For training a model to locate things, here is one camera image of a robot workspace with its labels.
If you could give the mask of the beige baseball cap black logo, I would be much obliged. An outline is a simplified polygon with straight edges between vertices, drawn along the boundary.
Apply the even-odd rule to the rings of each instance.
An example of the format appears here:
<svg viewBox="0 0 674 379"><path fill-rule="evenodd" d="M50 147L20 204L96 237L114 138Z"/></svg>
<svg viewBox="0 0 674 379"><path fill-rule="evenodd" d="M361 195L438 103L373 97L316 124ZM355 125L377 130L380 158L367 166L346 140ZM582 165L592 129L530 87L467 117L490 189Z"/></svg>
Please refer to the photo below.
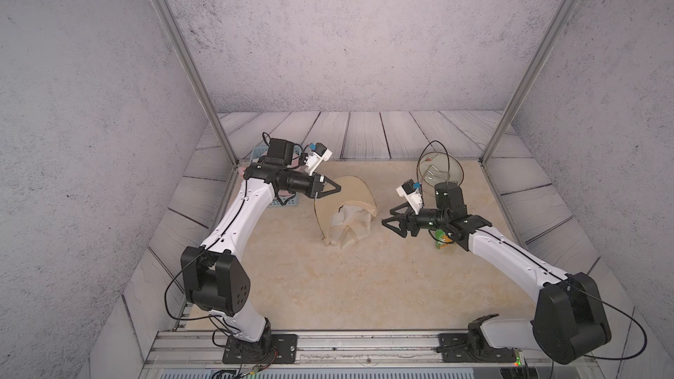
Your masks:
<svg viewBox="0 0 674 379"><path fill-rule="evenodd" d="M326 247L344 248L370 236L377 204L370 188L359 177L340 177L340 193L315 199L314 212Z"/></svg>

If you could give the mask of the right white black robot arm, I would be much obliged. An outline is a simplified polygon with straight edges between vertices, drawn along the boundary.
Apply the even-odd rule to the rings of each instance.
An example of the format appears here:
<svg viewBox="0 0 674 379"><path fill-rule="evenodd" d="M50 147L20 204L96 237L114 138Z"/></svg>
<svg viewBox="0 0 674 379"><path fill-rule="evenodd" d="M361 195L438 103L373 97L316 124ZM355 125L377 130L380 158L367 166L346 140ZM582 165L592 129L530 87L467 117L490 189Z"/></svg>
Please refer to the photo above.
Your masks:
<svg viewBox="0 0 674 379"><path fill-rule="evenodd" d="M440 232L463 250L488 261L518 284L535 302L533 319L486 315L469 324L465 351L475 361L514 359L514 350L544 352L567 365L612 340L596 282L570 274L535 257L500 233L487 219L469 213L454 182L435 185L434 208L423 205L421 186L412 180L398 187L405 203L391 209L384 227L401 237Z"/></svg>

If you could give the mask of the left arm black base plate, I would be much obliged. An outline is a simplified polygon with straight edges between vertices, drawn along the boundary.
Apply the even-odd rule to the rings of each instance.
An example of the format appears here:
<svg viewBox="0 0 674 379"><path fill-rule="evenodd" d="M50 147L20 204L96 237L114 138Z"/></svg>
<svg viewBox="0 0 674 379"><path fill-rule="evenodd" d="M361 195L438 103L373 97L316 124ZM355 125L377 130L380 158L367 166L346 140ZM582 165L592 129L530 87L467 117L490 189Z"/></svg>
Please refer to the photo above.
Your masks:
<svg viewBox="0 0 674 379"><path fill-rule="evenodd" d="M257 342L230 337L222 357L225 365L293 364L296 361L298 335L263 334Z"/></svg>

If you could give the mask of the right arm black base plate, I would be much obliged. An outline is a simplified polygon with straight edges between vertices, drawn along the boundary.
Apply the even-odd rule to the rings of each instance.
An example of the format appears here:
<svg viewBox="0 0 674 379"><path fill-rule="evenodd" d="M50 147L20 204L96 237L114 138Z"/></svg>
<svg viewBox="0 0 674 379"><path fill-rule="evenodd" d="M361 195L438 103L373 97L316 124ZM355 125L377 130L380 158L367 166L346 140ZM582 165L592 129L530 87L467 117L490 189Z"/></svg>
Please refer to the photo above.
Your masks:
<svg viewBox="0 0 674 379"><path fill-rule="evenodd" d="M518 356L510 348L493 348L475 333L441 333L435 352L444 363L516 363Z"/></svg>

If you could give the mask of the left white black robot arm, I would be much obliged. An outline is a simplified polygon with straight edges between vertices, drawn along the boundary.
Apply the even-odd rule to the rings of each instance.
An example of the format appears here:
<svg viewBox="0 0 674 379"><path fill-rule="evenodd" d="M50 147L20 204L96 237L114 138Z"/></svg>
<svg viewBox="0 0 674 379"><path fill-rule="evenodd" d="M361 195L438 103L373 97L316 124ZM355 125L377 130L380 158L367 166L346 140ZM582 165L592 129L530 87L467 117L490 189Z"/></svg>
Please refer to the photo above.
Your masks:
<svg viewBox="0 0 674 379"><path fill-rule="evenodd" d="M270 323L247 301L250 278L240 258L265 210L273 200L284 205L280 192L321 199L342 187L316 169L333 152L324 144L310 144L294 164L296 144L268 139L268 150L250 163L242 175L235 202L223 219L198 247L186 247L181 255L181 271L187 301L222 322L226 331L240 342L268 347Z"/></svg>

